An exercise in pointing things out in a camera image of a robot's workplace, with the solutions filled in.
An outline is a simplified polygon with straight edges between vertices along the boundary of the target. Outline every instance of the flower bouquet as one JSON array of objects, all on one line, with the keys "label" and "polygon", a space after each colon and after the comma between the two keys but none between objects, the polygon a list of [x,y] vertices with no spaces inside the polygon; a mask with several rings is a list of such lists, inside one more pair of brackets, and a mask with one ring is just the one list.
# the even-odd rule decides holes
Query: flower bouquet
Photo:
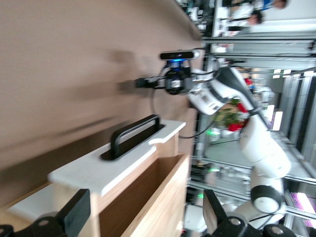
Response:
[{"label": "flower bouquet", "polygon": [[248,111],[239,98],[233,98],[217,112],[215,122],[219,128],[235,132],[244,127],[247,117]]}]

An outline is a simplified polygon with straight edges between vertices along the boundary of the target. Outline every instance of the green light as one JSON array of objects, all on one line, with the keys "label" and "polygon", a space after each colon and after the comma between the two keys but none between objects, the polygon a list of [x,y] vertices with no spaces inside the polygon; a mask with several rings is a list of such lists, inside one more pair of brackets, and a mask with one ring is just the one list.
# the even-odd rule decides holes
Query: green light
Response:
[{"label": "green light", "polygon": [[212,130],[207,130],[205,133],[210,136],[217,136],[221,134],[220,132],[213,132]]},{"label": "green light", "polygon": [[210,168],[210,169],[208,169],[207,171],[208,171],[208,172],[219,172],[220,169],[218,169],[218,168]]}]

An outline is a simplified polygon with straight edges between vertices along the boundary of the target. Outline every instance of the red flower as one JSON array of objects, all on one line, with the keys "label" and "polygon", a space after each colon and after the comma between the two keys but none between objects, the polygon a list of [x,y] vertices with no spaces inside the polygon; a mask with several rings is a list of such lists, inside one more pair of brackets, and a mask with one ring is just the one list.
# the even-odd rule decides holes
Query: red flower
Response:
[{"label": "red flower", "polygon": [[243,112],[243,113],[247,113],[247,110],[245,109],[245,107],[242,105],[242,103],[238,103],[237,104],[238,109]]},{"label": "red flower", "polygon": [[252,85],[252,80],[251,79],[245,78],[245,82],[246,82],[247,85]]},{"label": "red flower", "polygon": [[232,124],[229,124],[229,126],[228,126],[228,130],[230,132],[236,132],[237,130],[239,130],[241,128],[242,128],[242,125],[237,124],[237,123],[232,123]]}]

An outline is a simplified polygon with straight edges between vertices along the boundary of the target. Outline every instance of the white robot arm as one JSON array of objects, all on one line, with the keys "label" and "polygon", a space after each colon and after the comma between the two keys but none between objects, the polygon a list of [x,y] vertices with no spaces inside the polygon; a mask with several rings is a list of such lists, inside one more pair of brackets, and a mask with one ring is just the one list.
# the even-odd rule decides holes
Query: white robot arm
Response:
[{"label": "white robot arm", "polygon": [[185,61],[198,57],[196,50],[170,51],[160,54],[168,70],[164,76],[136,80],[138,88],[165,89],[169,94],[186,94],[202,113],[212,115],[230,99],[238,97],[250,118],[240,136],[240,149],[253,164],[251,200],[239,206],[241,214],[255,228],[274,223],[284,216],[284,193],[281,178],[291,169],[283,149],[271,137],[242,75],[231,67],[206,73],[191,69]]},{"label": "white robot arm", "polygon": [[287,155],[271,137],[260,109],[235,68],[221,68],[215,80],[200,87],[202,89],[198,93],[190,93],[188,97],[204,114],[215,113],[227,99],[233,97],[238,97],[249,111],[249,121],[240,136],[240,149],[254,166],[250,181],[251,200],[237,207],[234,213],[241,214],[258,229],[275,223],[284,216],[281,178],[291,169]]}]

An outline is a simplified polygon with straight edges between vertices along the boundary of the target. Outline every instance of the camera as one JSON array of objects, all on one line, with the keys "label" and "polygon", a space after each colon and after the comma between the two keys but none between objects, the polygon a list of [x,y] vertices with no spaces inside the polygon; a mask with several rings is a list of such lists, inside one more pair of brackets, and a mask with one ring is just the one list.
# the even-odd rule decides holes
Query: camera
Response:
[{"label": "camera", "polygon": [[165,51],[160,54],[161,60],[171,61],[171,62],[193,60],[198,57],[199,57],[199,52],[197,50]]}]

